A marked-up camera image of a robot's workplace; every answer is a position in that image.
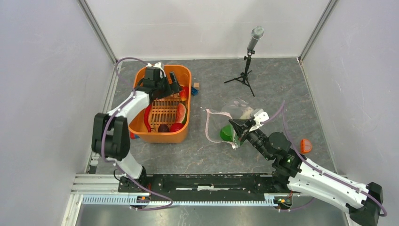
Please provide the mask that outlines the green toy bok choy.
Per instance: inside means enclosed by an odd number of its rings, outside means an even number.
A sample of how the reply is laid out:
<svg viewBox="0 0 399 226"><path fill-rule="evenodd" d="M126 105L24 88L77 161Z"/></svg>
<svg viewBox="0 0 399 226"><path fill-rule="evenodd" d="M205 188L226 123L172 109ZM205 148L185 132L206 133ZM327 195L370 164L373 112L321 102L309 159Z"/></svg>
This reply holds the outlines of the green toy bok choy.
<svg viewBox="0 0 399 226"><path fill-rule="evenodd" d="M251 113L253 112L254 110L253 110L253 108L248 108L248 109L246 109L243 113L241 113L241 114L237 114L236 116L233 116L232 114L231 114L231 116L233 117L233 118L235 118L235 119L241 119L241 120L243 120L243 119L249 119L249 118L251 118ZM221 130L220 130L220 138L223 140L223 141L227 141L227 142L233 142L233 140L234 140L234 135L233 135L233 128L232 128L232 126L229 124L229 125L226 125L225 127L223 127Z"/></svg>

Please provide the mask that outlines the clear polka dot zip bag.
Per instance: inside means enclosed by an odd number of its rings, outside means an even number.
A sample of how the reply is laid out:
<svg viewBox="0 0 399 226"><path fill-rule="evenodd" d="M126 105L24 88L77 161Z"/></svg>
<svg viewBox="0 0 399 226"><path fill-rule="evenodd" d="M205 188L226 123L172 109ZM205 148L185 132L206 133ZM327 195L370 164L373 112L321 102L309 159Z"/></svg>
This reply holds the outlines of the clear polka dot zip bag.
<svg viewBox="0 0 399 226"><path fill-rule="evenodd" d="M234 98L228 101L220 110L207 109L207 121L205 125L205 135L210 142L213 143L226 143L233 149L239 148L242 144L238 144L236 134L233 130L233 142L223 141L220 138L220 130L229 125L229 119L235 119L231 116L243 113L246 109L252 108L249 103L240 99Z"/></svg>

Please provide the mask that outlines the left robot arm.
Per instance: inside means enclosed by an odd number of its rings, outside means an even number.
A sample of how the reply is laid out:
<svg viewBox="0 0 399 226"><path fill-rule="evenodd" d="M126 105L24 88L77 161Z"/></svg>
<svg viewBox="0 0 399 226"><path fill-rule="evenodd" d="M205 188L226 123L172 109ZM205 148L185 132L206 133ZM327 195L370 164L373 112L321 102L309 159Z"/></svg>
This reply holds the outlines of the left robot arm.
<svg viewBox="0 0 399 226"><path fill-rule="evenodd" d="M147 188L148 179L143 175L144 167L130 153L129 123L155 100L181 90L174 71L167 73L162 66L148 65L144 69L144 77L121 104L107 113L94 116L92 151L105 162L116 164L137 192Z"/></svg>

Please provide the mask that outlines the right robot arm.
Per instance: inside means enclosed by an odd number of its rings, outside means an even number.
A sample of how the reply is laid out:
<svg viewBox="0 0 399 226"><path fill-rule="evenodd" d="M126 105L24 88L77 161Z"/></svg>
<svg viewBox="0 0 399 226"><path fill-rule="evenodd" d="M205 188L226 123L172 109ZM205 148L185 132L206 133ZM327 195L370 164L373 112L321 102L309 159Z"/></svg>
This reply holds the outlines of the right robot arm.
<svg viewBox="0 0 399 226"><path fill-rule="evenodd" d="M289 190L329 203L361 226L376 226L380 217L387 216L379 184L358 183L321 167L294 149L284 133L266 135L260 129L253 129L253 118L230 119L229 123L239 141L248 141L265 159L273 162L271 184L275 191Z"/></svg>

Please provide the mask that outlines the red toy strawberry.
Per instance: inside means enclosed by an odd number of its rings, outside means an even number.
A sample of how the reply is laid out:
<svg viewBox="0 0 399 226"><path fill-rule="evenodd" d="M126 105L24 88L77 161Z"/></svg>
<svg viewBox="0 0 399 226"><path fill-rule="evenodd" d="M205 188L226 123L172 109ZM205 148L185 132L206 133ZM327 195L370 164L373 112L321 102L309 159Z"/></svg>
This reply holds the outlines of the red toy strawberry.
<svg viewBox="0 0 399 226"><path fill-rule="evenodd" d="M181 101L186 101L189 97L190 94L190 88L187 86L181 86L180 87L180 92L179 92L179 97Z"/></svg>

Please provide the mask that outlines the blue toy brick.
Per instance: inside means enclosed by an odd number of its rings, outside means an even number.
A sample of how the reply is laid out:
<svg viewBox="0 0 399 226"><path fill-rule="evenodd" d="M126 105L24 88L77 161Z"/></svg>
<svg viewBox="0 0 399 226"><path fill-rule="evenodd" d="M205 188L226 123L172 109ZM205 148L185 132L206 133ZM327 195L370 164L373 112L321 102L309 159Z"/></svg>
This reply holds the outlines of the blue toy brick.
<svg viewBox="0 0 399 226"><path fill-rule="evenodd" d="M199 93L199 90L198 90L198 89L196 89L196 88L194 88L194 87L191 87L191 95L192 95L192 96L197 96L198 93Z"/></svg>

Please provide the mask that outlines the orange plastic basket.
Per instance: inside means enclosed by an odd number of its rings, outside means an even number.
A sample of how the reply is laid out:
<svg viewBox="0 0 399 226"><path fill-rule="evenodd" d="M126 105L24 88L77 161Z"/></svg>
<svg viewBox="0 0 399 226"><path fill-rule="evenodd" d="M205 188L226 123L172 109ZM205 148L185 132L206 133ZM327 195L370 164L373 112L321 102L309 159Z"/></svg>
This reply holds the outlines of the orange plastic basket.
<svg viewBox="0 0 399 226"><path fill-rule="evenodd" d="M145 68L140 69L134 81L134 85L137 85L139 80L144 78ZM177 82L181 86L191 88L192 86L192 74L191 71L183 65L164 65L164 71L168 75L168 80L171 82L169 73L173 72L177 78ZM152 108L148 113L148 123L151 126L152 131L148 132L147 127L144 123L145 108L132 120L128 125L129 132L131 134L139 136L141 140L147 143L181 143L183 142L189 132L189 117L191 111L191 98L192 95L189 93L187 99L182 101L179 94L173 94L169 97L155 100L152 103ZM183 104L186 107L186 121L184 126L175 132L159 133L158 127L161 124L168 125L169 129L174 125L177 119L178 105Z"/></svg>

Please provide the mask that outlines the red toy tomato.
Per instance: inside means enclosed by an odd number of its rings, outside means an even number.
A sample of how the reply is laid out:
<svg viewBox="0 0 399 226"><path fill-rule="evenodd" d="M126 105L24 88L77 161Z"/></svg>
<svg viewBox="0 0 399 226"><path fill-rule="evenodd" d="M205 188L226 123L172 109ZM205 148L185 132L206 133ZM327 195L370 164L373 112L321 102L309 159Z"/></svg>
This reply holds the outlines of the red toy tomato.
<svg viewBox="0 0 399 226"><path fill-rule="evenodd" d="M183 127L184 127L184 124L182 124L180 122L176 122L171 125L169 132L177 132L177 131L181 130Z"/></svg>

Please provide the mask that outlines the red toy chili pepper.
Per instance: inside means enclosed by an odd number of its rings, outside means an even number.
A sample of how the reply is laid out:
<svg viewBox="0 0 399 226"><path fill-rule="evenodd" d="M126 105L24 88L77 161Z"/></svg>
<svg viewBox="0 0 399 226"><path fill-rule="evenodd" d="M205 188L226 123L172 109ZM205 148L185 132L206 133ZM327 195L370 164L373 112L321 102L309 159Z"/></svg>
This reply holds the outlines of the red toy chili pepper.
<svg viewBox="0 0 399 226"><path fill-rule="evenodd" d="M146 107L146 109L144 111L144 116L143 116L144 125L145 125L148 133L150 133L152 131L151 125L149 123L149 116L150 116L151 110L152 110L152 104L149 104Z"/></svg>

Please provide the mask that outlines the dark purple toy plum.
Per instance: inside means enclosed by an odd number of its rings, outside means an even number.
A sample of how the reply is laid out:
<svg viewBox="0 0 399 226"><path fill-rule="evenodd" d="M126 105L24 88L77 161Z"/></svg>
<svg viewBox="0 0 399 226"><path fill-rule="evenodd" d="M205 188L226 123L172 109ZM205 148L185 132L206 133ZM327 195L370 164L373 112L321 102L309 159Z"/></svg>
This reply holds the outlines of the dark purple toy plum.
<svg viewBox="0 0 399 226"><path fill-rule="evenodd" d="M168 132L170 132L169 126L166 125L166 124L160 124L158 126L158 132L159 133L168 133Z"/></svg>

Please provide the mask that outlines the black tripod stand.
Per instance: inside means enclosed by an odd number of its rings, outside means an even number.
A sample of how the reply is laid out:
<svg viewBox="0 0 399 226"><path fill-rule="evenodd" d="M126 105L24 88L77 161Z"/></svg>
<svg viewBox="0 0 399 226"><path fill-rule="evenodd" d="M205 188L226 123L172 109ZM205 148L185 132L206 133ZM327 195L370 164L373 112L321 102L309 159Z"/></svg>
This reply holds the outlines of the black tripod stand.
<svg viewBox="0 0 399 226"><path fill-rule="evenodd" d="M230 80L227 80L227 81L224 82L224 84L232 82L232 81L240 82L241 84L249 87L253 97L255 97L255 94L254 94L254 91L253 91L253 89L252 89L252 87L251 87L251 85L249 83L248 76L252 72L249 68L250 68L250 64L251 64L251 60L252 60L252 55L254 53L255 53L254 51L249 51L247 53L247 55L244 56L243 60L246 62L245 70L244 70L244 72L240 73L239 77L236 77L236 78L233 78L233 79L230 79Z"/></svg>

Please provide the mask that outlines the blue red toy block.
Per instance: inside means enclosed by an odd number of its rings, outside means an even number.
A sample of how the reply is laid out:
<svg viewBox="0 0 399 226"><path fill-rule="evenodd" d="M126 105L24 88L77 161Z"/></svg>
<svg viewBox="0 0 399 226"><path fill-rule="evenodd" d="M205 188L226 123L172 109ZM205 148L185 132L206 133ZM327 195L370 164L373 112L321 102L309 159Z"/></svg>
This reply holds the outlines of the blue red toy block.
<svg viewBox="0 0 399 226"><path fill-rule="evenodd" d="M129 133L129 137L130 137L130 139L139 139L140 137L137 135L137 134L134 134L134 133Z"/></svg>

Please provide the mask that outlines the silver microphone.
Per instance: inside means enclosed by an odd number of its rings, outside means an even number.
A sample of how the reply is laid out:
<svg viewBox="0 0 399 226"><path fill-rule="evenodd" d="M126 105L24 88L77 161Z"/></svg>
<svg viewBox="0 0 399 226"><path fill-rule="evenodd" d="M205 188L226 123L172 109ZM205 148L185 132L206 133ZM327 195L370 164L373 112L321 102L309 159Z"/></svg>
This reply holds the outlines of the silver microphone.
<svg viewBox="0 0 399 226"><path fill-rule="evenodd" d="M255 27L251 31L251 38L250 42L247 46L247 53L254 54L255 53L255 46L257 45L258 41L264 36L264 28L261 26Z"/></svg>

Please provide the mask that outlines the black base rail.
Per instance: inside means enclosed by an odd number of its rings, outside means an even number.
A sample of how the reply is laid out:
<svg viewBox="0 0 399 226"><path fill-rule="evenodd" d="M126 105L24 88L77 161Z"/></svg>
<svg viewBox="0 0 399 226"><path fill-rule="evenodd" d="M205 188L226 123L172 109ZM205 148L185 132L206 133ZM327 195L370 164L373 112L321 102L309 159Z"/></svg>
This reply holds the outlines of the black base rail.
<svg viewBox="0 0 399 226"><path fill-rule="evenodd" d="M118 192L138 193L140 201L234 202L262 201L264 194L293 196L271 174L152 174L136 185L126 176L118 179Z"/></svg>

